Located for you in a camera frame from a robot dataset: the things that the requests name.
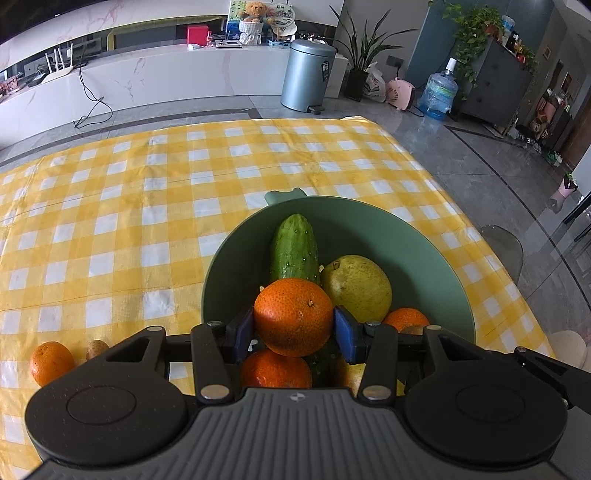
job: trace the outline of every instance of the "pink fan heater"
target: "pink fan heater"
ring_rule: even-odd
[[[397,110],[406,110],[414,102],[415,88],[412,83],[396,77],[386,85],[386,101]]]

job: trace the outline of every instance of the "tablecloth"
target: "tablecloth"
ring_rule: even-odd
[[[396,140],[360,117],[217,122],[132,134],[47,155],[0,176],[0,477],[39,463],[23,415],[42,342],[82,362],[148,325],[200,322],[204,275],[220,243],[301,187],[390,211],[458,274],[478,345],[550,353],[515,284],[452,199]],[[190,370],[171,381],[192,393]]]

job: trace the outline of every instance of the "stuffed toy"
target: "stuffed toy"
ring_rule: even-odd
[[[244,11],[240,12],[238,16],[244,22],[262,22],[267,6],[261,2],[248,2],[244,7]]]

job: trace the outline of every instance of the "blue wall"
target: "blue wall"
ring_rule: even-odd
[[[464,8],[472,5],[497,7],[501,15],[515,20],[515,29],[523,43],[537,51],[550,15],[554,9],[552,0],[456,0]],[[453,47],[453,34],[457,25],[442,18],[444,8],[436,4],[427,13],[425,24],[411,58],[404,79],[417,88],[422,87],[429,75],[445,68]]]

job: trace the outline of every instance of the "red box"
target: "red box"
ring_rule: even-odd
[[[196,43],[205,47],[207,45],[207,25],[187,25],[187,43]]]

